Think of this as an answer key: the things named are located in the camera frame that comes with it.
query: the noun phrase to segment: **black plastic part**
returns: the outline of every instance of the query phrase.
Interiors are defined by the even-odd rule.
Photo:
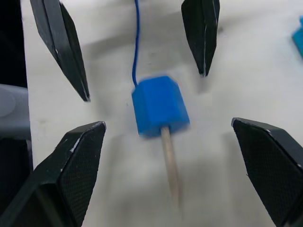
[[[97,179],[106,127],[96,122],[62,138],[0,217],[0,227],[80,227]]]
[[[89,88],[76,28],[59,0],[30,0],[40,37],[84,101]]]
[[[234,118],[254,188],[277,227],[303,226],[303,148],[283,129]]]
[[[199,73],[207,76],[217,46],[219,0],[185,0],[181,7],[187,41]]]

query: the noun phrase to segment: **blue wire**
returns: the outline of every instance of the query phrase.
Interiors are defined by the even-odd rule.
[[[138,60],[138,49],[139,49],[139,34],[140,34],[140,11],[139,11],[139,3],[138,0],[134,0],[136,5],[136,14],[137,14],[137,31],[136,31],[136,41],[135,41],[135,48],[134,48],[134,63],[133,63],[133,71],[132,77],[134,86],[136,87],[137,79],[136,79],[136,69],[137,69],[137,60]]]

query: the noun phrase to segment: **white surface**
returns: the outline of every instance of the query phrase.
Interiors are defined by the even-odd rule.
[[[222,0],[217,49],[201,79],[181,0],[142,0],[138,81],[168,73],[191,126],[173,136],[184,185],[183,221],[171,207],[160,138],[137,135],[131,99],[132,0],[63,1],[77,28],[91,103],[82,102],[40,39],[22,1],[34,164],[69,130],[105,121],[107,131],[84,227],[273,227],[246,176],[232,117],[282,127],[303,145],[303,61],[291,41],[302,0]]]

